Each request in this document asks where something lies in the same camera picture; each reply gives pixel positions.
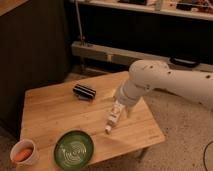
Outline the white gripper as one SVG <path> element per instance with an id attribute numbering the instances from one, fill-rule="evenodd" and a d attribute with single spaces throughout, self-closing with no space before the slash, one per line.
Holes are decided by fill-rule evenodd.
<path id="1" fill-rule="evenodd" d="M 146 93 L 147 91 L 144 88 L 136 86 L 128 79 L 117 88 L 114 97 L 120 104 L 127 106 L 125 112 L 127 118 L 129 118 L 133 110 L 132 106 L 135 106 Z"/>

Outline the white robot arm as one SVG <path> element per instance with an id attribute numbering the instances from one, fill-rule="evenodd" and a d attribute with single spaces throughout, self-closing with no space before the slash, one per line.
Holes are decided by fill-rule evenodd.
<path id="1" fill-rule="evenodd" d="M 138 60 L 131 64 L 128 79 L 116 90 L 116 101 L 135 106 L 142 96 L 161 89 L 203 105 L 213 112 L 213 73 L 171 69 L 164 61 Z"/>

